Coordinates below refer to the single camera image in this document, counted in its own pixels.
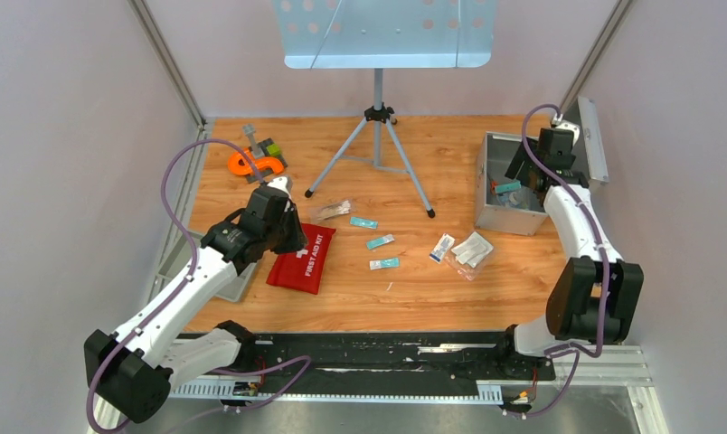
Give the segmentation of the adhesive tape pack blue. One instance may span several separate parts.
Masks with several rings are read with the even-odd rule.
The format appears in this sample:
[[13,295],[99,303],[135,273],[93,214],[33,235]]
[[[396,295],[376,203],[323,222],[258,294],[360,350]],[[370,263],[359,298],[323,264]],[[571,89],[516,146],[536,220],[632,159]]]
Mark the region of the adhesive tape pack blue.
[[495,196],[504,207],[515,209],[529,208],[529,193],[519,181],[498,184]]

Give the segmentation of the red first aid pouch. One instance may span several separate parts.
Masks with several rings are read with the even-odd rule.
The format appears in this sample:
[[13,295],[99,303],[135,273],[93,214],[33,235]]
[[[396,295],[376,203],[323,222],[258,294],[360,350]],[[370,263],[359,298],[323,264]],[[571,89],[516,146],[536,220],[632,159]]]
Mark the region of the red first aid pouch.
[[301,227],[307,236],[306,247],[297,252],[278,255],[266,283],[317,295],[336,229],[312,223],[302,223]]

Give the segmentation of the grey plastic tray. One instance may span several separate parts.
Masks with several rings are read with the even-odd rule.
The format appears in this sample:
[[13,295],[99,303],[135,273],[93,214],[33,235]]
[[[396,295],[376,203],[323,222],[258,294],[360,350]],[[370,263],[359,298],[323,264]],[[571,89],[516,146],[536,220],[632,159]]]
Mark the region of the grey plastic tray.
[[[177,235],[170,251],[161,259],[156,276],[164,282],[174,278],[192,257],[191,249],[183,235]],[[260,268],[262,260],[250,264],[232,283],[221,289],[216,297],[239,303],[249,290],[251,282]]]

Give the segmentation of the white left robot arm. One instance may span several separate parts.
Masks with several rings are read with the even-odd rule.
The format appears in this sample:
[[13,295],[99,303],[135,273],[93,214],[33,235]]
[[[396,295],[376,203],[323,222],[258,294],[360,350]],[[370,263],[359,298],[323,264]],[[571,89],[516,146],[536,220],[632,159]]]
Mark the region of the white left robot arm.
[[280,176],[256,188],[247,205],[213,225],[192,257],[139,313],[84,343],[88,406],[99,396],[136,424],[150,419],[177,386],[216,368],[249,372],[257,362],[252,337],[227,321],[178,347],[174,340],[203,306],[265,252],[294,253],[307,244],[291,198],[292,181]]

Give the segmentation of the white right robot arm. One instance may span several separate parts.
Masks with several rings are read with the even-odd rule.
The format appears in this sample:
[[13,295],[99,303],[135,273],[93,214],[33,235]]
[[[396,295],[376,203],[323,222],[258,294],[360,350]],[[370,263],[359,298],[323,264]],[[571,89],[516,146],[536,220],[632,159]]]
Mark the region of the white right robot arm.
[[594,212],[588,180],[572,170],[578,129],[548,127],[526,138],[506,172],[536,193],[550,216],[568,260],[545,313],[505,330],[496,364],[508,377],[529,370],[533,357],[571,349],[596,358],[605,344],[628,336],[644,273],[614,249]]

